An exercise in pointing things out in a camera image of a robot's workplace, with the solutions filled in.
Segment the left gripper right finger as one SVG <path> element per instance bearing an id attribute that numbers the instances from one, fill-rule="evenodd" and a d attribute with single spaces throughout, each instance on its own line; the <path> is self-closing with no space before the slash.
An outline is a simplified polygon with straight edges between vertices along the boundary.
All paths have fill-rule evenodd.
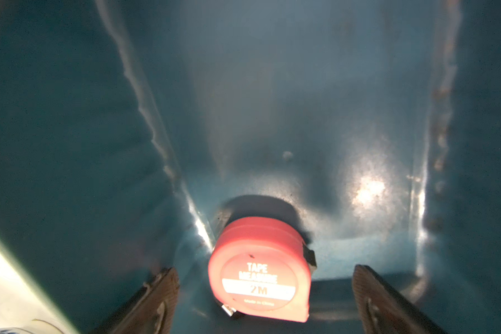
<path id="1" fill-rule="evenodd" d="M 352 289 L 366 333 L 446 333 L 367 265 L 355 266 Z"/>

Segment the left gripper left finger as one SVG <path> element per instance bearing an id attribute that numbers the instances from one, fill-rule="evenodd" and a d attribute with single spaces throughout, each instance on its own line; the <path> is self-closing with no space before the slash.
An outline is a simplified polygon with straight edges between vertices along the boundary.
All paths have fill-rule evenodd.
<path id="1" fill-rule="evenodd" d="M 164 269 L 110 315 L 94 333 L 169 333 L 180 290 L 176 268 Z"/>

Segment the pink tape measure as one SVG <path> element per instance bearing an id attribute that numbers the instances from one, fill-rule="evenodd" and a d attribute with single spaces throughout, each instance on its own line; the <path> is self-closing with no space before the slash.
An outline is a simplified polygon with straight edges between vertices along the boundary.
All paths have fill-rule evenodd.
<path id="1" fill-rule="evenodd" d="M 316 268 L 314 251 L 295 228 L 275 218 L 244 217 L 222 231 L 208 276 L 226 310 L 304 323 Z"/>

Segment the teal plastic storage box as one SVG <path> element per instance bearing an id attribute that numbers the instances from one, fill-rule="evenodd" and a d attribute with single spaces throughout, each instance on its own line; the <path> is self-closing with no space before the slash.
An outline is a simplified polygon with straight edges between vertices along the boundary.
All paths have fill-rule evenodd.
<path id="1" fill-rule="evenodd" d="M 315 252 L 307 322 L 217 303 L 250 216 Z M 0 1 L 0 247 L 80 333 L 170 267 L 173 333 L 361 333 L 357 264 L 501 333 L 501 1 Z"/>

